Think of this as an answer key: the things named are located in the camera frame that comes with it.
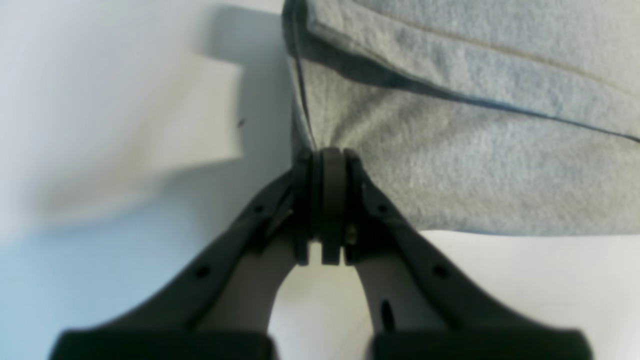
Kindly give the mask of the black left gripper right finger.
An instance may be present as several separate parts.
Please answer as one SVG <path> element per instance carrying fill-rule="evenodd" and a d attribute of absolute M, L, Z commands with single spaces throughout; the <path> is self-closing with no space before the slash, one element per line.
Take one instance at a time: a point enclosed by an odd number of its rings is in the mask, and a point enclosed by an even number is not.
<path fill-rule="evenodd" d="M 359 276 L 373 360 L 591 360 L 582 332 L 547 326 L 471 280 L 398 212 L 349 149 L 322 151 L 322 262 Z"/>

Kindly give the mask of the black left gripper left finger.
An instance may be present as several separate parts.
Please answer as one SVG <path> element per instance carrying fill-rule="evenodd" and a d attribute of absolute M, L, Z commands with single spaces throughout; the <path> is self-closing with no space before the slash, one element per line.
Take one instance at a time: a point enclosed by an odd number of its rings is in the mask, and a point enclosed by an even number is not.
<path fill-rule="evenodd" d="M 276 360 L 275 297 L 309 263 L 322 157 L 304 150 L 183 271 L 112 321 L 62 334 L 53 360 Z"/>

